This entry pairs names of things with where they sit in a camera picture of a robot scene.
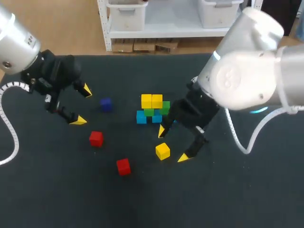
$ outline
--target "blue block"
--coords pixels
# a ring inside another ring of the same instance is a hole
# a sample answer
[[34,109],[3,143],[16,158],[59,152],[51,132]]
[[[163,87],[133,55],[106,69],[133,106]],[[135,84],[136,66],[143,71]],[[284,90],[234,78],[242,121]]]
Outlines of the blue block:
[[101,105],[101,110],[103,112],[111,112],[113,107],[112,107],[112,101],[110,98],[104,98],[100,100],[100,105]]
[[146,124],[147,123],[147,117],[144,115],[143,111],[137,111],[136,122],[138,124]]
[[154,111],[154,116],[152,116],[152,123],[161,123],[162,122],[162,115],[160,111],[157,109]]

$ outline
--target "storage bin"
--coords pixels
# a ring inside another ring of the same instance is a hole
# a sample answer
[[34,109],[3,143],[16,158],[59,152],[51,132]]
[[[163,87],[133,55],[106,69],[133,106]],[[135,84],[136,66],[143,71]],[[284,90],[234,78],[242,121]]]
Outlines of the storage bin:
[[107,4],[112,18],[111,29],[115,31],[144,30],[148,2],[139,0],[136,2],[138,4],[113,4],[113,2]]
[[198,0],[199,16],[204,28],[230,27],[244,0]]

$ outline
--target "cardboard box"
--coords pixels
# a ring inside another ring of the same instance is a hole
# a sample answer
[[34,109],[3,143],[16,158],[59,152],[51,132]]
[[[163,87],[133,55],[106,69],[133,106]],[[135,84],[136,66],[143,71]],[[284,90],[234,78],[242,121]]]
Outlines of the cardboard box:
[[134,39],[114,39],[112,41],[112,52],[133,52]]
[[156,50],[172,53],[176,50],[178,44],[179,39],[177,38],[160,38],[156,41]]
[[137,38],[134,41],[134,51],[140,52],[154,52],[156,39]]

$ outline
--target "red cube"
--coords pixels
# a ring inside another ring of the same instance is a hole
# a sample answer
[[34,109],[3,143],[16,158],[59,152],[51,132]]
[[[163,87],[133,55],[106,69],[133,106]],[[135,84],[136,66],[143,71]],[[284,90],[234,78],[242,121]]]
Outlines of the red cube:
[[124,176],[131,173],[129,160],[127,158],[118,160],[116,163],[119,175]]
[[104,142],[102,132],[92,132],[90,136],[91,146],[101,147]]

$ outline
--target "green cube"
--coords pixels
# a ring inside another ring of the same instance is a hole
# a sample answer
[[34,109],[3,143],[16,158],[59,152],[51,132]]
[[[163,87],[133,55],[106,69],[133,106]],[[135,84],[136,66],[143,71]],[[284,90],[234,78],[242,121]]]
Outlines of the green cube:
[[147,108],[143,110],[145,116],[154,116],[154,109],[153,108]]
[[162,102],[162,109],[160,109],[161,115],[168,115],[170,109],[170,101]]

